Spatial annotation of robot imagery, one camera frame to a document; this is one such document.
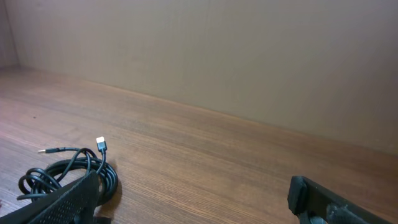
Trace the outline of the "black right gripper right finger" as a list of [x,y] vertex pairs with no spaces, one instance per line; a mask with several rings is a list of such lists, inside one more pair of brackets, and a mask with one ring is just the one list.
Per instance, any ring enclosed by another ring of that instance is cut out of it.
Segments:
[[287,201],[301,224],[390,224],[304,176],[291,178]]

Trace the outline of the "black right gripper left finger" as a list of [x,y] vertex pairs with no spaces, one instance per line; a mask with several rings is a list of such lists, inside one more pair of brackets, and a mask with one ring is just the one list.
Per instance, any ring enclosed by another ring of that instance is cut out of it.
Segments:
[[1,224],[92,224],[99,199],[95,171],[1,217]]

